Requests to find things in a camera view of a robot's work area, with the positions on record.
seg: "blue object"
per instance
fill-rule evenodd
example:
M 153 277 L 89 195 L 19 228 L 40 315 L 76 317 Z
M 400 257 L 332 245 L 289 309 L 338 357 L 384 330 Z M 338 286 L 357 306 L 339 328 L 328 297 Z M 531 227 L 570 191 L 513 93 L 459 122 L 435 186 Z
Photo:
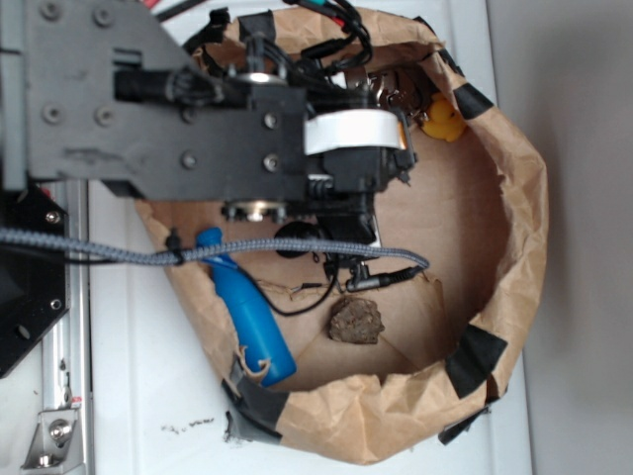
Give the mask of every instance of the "blue object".
M 210 228 L 196 238 L 198 247 L 220 243 L 220 228 Z M 297 371 L 295 359 L 259 290 L 238 270 L 237 264 L 228 255 L 204 261 L 214 269 L 216 292 L 225 301 L 239 344 L 246 346 L 248 368 L 255 372 L 261 371 L 259 361 L 270 359 L 270 369 L 261 385 L 271 386 L 294 374 Z

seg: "brown paper bag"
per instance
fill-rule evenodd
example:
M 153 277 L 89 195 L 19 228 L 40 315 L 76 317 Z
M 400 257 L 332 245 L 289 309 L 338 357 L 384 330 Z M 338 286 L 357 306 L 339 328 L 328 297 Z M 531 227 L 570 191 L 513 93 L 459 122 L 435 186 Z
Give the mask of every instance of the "brown paper bag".
M 422 23 L 361 10 L 375 46 L 368 69 L 417 64 L 468 123 L 456 142 L 431 139 L 411 127 L 419 163 L 411 186 L 392 182 L 377 197 L 384 246 L 404 247 L 431 261 L 431 273 L 368 292 L 386 330 L 376 345 L 327 338 L 326 305 L 278 323 L 295 356 L 297 374 L 265 390 L 239 364 L 237 338 L 208 269 L 167 269 L 174 290 L 209 360 L 239 411 L 287 446 L 354 463 L 383 460 L 477 412 L 506 390 L 539 303 L 548 226 L 546 171 L 523 134 L 454 70 L 443 44 Z M 329 20 L 302 9 L 274 13 L 277 43 L 290 53 L 340 36 Z M 238 25 L 218 62 L 242 51 Z M 226 240 L 271 237 L 272 224 L 228 224 L 212 203 L 139 202 L 156 246 L 177 227 L 184 244 L 220 226 Z M 310 256 L 236 255 L 289 310 L 317 291 L 288 289 L 323 279 Z M 373 272 L 401 262 L 375 261 Z

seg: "brown rock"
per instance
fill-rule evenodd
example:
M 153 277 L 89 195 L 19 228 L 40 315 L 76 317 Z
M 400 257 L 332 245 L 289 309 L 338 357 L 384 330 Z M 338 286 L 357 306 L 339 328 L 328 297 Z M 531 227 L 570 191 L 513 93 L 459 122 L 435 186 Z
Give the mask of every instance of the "brown rock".
M 343 297 L 331 309 L 329 337 L 335 341 L 376 344 L 385 327 L 376 302 Z

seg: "black plastic mount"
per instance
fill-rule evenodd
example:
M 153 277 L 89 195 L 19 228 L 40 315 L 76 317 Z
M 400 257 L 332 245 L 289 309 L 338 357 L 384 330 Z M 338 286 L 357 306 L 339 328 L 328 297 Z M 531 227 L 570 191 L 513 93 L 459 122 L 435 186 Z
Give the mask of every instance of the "black plastic mount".
M 4 225 L 64 236 L 66 214 L 38 187 L 3 195 Z M 0 378 L 63 316 L 66 271 L 25 249 L 0 247 Z

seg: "yellow rubber duck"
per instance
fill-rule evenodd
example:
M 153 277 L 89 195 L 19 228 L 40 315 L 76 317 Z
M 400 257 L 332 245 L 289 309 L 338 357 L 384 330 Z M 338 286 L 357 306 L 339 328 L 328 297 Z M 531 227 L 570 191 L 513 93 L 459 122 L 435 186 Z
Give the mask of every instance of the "yellow rubber duck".
M 426 110 L 428 119 L 422 122 L 422 130 L 434 139 L 454 142 L 466 130 L 466 122 L 462 115 L 453 109 L 448 99 L 441 92 L 431 96 L 432 103 Z

